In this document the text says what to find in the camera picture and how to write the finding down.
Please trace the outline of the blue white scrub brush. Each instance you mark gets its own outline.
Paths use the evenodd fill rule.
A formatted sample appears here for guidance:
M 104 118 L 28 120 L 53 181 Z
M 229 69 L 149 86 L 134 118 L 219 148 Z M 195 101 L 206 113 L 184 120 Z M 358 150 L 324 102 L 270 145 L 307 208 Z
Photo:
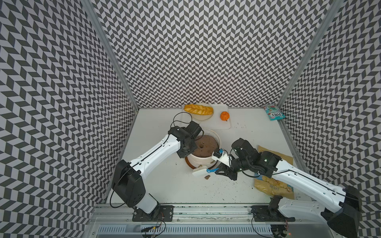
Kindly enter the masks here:
M 215 173 L 218 169 L 209 169 L 207 166 L 200 166 L 196 169 L 193 169 L 192 175 L 195 177 L 207 176 L 211 173 Z

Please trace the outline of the white ceramic pot with soil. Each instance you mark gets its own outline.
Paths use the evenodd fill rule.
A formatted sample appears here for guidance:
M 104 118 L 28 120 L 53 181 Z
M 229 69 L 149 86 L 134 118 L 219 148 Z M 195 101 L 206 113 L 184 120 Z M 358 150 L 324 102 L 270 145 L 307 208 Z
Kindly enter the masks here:
M 221 139 L 215 131 L 209 129 L 204 129 L 203 131 L 204 134 L 197 137 L 197 149 L 187 157 L 192 162 L 206 166 L 207 162 L 213 163 L 214 160 L 211 156 L 215 149 L 221 147 Z

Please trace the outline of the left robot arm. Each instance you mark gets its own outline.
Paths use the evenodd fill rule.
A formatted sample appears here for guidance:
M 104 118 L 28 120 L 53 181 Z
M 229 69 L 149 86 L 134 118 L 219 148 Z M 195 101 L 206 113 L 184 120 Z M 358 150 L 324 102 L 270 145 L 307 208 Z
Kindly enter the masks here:
M 139 209 L 147 215 L 155 214 L 160 204 L 146 191 L 144 181 L 172 154 L 176 153 L 180 158 L 192 154 L 197 149 L 196 141 L 203 136 L 204 130 L 194 121 L 187 127 L 171 127 L 168 134 L 146 153 L 116 165 L 112 194 L 118 195 L 129 208 Z

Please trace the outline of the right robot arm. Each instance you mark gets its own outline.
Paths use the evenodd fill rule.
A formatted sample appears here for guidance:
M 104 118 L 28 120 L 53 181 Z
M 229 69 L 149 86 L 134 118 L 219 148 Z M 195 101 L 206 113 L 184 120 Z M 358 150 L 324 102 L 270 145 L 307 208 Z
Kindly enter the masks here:
M 235 156 L 219 148 L 213 152 L 212 159 L 220 162 L 217 175 L 236 180 L 239 172 L 249 170 L 257 176 L 290 185 L 312 199 L 297 202 L 278 195 L 269 205 L 271 213 L 281 214 L 284 218 L 322 221 L 346 238 L 358 236 L 362 220 L 362 201 L 358 189 L 325 182 L 270 151 L 258 152 L 242 138 L 232 144 L 232 150 Z

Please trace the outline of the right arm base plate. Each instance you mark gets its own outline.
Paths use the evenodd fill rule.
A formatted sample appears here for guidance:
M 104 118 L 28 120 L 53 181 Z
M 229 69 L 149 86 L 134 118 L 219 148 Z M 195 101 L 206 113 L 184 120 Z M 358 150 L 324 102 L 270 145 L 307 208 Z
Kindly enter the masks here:
M 279 211 L 279 202 L 283 197 L 276 195 L 268 205 L 253 205 L 251 213 L 256 222 L 295 222 L 294 217 L 285 217 Z

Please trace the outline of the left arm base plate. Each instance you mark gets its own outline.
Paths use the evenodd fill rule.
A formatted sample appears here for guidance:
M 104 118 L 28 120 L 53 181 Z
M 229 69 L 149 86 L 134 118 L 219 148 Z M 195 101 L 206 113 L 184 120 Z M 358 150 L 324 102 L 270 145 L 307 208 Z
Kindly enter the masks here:
M 153 222 L 164 221 L 171 222 L 173 220 L 174 206 L 159 204 L 154 208 L 151 213 L 145 213 L 142 209 L 136 208 L 134 210 L 133 222 Z

